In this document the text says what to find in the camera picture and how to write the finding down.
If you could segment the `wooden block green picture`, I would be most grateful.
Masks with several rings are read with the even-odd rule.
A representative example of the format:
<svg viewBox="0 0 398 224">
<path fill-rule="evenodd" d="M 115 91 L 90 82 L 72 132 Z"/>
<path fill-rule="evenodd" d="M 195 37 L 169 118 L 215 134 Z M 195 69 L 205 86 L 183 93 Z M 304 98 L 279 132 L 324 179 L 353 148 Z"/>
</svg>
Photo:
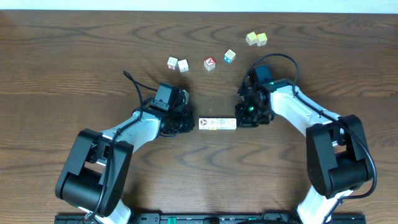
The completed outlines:
<svg viewBox="0 0 398 224">
<path fill-rule="evenodd" d="M 226 129 L 236 129 L 236 118 L 228 118 Z"/>
</svg>

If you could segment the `wooden block green edge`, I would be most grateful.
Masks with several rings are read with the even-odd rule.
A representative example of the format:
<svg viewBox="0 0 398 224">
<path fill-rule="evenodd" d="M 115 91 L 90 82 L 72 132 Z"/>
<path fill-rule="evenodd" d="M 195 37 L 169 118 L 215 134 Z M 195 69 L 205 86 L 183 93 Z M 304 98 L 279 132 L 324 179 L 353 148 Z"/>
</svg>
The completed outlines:
<svg viewBox="0 0 398 224">
<path fill-rule="evenodd" d="M 208 129 L 209 130 L 217 130 L 218 129 L 218 119 L 217 118 L 209 118 L 208 119 Z"/>
</svg>

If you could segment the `wooden block letter Y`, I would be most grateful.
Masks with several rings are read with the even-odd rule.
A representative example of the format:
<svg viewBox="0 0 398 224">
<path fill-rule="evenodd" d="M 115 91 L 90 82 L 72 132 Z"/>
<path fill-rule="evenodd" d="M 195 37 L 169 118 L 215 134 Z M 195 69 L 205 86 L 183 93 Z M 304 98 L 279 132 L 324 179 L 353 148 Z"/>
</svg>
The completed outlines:
<svg viewBox="0 0 398 224">
<path fill-rule="evenodd" d="M 228 128 L 228 119 L 227 118 L 218 118 L 217 119 L 217 129 L 227 129 Z"/>
</svg>

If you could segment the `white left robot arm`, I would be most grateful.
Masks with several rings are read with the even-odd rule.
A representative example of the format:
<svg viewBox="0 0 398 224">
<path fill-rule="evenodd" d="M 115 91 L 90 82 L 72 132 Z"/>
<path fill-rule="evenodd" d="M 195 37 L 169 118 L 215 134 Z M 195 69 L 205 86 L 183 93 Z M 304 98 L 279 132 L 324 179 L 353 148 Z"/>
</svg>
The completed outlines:
<svg viewBox="0 0 398 224">
<path fill-rule="evenodd" d="M 86 222 L 127 223 L 132 212 L 121 195 L 132 154 L 158 136 L 189 133 L 194 125 L 190 109 L 146 107 L 111 129 L 80 131 L 55 186 L 56 197 L 85 211 Z"/>
</svg>

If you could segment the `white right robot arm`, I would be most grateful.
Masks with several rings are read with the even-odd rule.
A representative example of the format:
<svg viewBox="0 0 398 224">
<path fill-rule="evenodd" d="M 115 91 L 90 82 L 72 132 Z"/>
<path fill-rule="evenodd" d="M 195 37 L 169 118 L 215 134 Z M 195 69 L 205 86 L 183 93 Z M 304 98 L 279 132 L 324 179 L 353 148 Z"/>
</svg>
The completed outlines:
<svg viewBox="0 0 398 224">
<path fill-rule="evenodd" d="M 288 79 L 255 78 L 238 91 L 238 127 L 269 124 L 275 115 L 285 118 L 304 136 L 311 187 L 295 212 L 299 223 L 328 223 L 345 200 L 370 196 L 377 171 L 361 120 L 342 117 L 305 96 Z"/>
</svg>

